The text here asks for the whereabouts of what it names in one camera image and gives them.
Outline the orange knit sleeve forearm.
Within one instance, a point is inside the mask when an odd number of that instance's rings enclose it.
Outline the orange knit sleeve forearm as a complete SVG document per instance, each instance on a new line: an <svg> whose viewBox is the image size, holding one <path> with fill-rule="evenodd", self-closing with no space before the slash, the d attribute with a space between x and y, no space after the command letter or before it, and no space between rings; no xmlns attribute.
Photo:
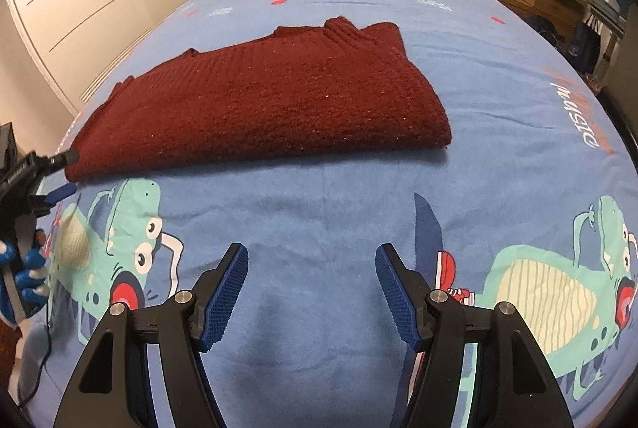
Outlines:
<svg viewBox="0 0 638 428"><path fill-rule="evenodd" d="M19 327L0 321L0 385L8 389L16 357L16 347L23 333Z"/></svg>

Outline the left blue white gloved hand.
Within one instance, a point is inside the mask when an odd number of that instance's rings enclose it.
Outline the left blue white gloved hand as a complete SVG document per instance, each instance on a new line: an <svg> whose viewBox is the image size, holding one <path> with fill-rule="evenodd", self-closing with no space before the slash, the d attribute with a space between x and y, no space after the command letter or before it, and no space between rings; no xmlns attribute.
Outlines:
<svg viewBox="0 0 638 428"><path fill-rule="evenodd" d="M26 253L24 269L14 274L14 283L18 294L35 311L27 315L32 317L47 302L50 289L47 286L47 260L43 256L44 241L47 236L40 228L35 230L32 248ZM12 329L17 327L14 308L11 305L4 280L1 280L1 320Z"/></svg>

